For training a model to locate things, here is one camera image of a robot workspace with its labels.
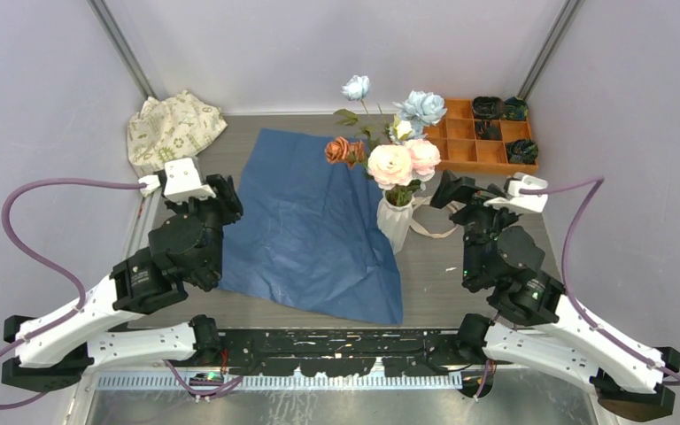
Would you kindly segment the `beige printed ribbon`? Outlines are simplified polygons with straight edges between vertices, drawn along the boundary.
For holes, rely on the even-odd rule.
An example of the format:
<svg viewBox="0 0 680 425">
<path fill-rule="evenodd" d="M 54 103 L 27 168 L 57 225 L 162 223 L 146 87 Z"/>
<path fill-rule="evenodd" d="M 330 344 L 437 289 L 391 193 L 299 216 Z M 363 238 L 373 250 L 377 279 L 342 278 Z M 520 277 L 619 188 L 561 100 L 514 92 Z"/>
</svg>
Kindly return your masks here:
<svg viewBox="0 0 680 425">
<path fill-rule="evenodd" d="M 454 206 L 443 210 L 430 206 L 431 197 L 417 197 L 413 201 L 413 215 L 409 228 L 418 236 L 430 239 L 445 239 L 456 232 L 456 226 L 447 219 L 447 213 L 455 211 Z"/>
</svg>

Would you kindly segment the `pink rose stem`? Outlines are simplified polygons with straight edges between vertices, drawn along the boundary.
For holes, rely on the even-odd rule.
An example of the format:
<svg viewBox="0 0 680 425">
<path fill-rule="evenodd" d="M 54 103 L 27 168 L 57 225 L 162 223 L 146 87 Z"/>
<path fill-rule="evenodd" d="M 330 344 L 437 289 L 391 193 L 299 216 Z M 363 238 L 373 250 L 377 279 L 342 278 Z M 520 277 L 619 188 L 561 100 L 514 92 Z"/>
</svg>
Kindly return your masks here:
<svg viewBox="0 0 680 425">
<path fill-rule="evenodd" d="M 435 144 L 426 139 L 413 139 L 375 147 L 366 170 L 390 205 L 406 206 L 425 182 L 433 178 L 440 162 L 440 151 Z"/>
</svg>

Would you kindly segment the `blue wrapping paper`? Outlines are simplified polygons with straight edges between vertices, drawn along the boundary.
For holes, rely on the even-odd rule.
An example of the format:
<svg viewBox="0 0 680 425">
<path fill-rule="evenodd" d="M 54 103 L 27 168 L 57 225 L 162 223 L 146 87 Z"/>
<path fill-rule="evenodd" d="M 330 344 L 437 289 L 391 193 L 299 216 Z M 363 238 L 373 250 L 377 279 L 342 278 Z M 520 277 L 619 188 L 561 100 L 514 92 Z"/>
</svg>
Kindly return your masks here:
<svg viewBox="0 0 680 425">
<path fill-rule="evenodd" d="M 377 325 L 404 320 L 402 282 L 362 166 L 330 164 L 326 136 L 264 128 L 243 168 L 243 217 L 226 226 L 220 287 Z"/>
</svg>

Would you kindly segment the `light blue flower stem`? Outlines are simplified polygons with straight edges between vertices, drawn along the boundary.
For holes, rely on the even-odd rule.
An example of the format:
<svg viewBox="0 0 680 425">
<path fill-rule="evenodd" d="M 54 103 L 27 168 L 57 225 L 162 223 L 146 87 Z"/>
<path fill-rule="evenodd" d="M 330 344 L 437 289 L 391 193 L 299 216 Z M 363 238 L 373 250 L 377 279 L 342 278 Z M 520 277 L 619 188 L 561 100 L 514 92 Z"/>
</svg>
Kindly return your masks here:
<svg viewBox="0 0 680 425">
<path fill-rule="evenodd" d="M 378 107 L 378 116 L 370 113 L 366 103 L 370 89 L 371 81 L 367 75 L 354 74 L 341 87 L 341 94 L 346 101 L 360 104 L 366 115 L 360 117 L 345 108 L 333 114 L 338 117 L 338 125 L 357 128 L 358 134 L 369 142 L 371 148 L 423 138 L 424 128 L 438 125 L 448 112 L 443 97 L 433 92 L 412 90 L 402 102 L 393 104 L 396 111 L 388 120 L 383 116 L 381 107 Z"/>
</svg>

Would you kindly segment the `orange rose stem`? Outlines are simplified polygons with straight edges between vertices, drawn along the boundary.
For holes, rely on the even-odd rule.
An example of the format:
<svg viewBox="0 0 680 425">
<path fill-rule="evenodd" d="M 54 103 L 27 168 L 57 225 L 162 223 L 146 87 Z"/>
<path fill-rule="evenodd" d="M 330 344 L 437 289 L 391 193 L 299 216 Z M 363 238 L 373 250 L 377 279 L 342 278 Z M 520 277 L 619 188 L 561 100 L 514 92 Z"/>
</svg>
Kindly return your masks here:
<svg viewBox="0 0 680 425">
<path fill-rule="evenodd" d="M 351 143 L 341 136 L 327 143 L 324 153 L 330 164 L 343 163 L 349 168 L 365 164 L 367 161 L 366 145 L 363 141 Z"/>
</svg>

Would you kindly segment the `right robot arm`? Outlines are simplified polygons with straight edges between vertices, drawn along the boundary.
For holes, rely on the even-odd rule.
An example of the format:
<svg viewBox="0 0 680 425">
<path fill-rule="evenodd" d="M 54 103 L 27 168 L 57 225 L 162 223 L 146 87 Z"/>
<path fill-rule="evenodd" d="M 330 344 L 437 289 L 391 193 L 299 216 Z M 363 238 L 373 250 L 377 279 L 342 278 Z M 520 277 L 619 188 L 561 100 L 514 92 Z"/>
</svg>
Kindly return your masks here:
<svg viewBox="0 0 680 425">
<path fill-rule="evenodd" d="M 567 279 L 545 272 L 545 252 L 518 225 L 545 209 L 552 189 L 545 180 L 518 173 L 503 186 L 477 186 L 472 178 L 444 172 L 431 198 L 463 228 L 462 284 L 490 290 L 496 318 L 467 314 L 453 344 L 467 363 L 513 363 L 574 384 L 600 406 L 628 421 L 670 416 L 680 385 L 680 352 L 652 347 L 625 335 L 583 305 Z"/>
</svg>

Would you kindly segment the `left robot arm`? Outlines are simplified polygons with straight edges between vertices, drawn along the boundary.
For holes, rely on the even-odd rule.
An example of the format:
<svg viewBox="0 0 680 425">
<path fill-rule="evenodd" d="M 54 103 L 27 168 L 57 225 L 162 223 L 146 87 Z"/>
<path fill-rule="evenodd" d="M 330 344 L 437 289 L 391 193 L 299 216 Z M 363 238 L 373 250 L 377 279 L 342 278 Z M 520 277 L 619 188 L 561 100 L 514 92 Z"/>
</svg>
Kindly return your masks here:
<svg viewBox="0 0 680 425">
<path fill-rule="evenodd" d="M 101 367 L 167 360 L 176 366 L 224 366 L 227 356 L 214 319 L 199 314 L 182 324 L 145 331 L 122 325 L 184 301 L 188 287 L 220 282 L 223 229 L 243 216 L 231 177 L 205 178 L 205 195 L 182 201 L 166 196 L 173 212 L 148 234 L 149 243 L 115 265 L 91 289 L 40 318 L 14 315 L 4 322 L 10 358 L 3 384 L 46 393 L 78 383 Z"/>
</svg>

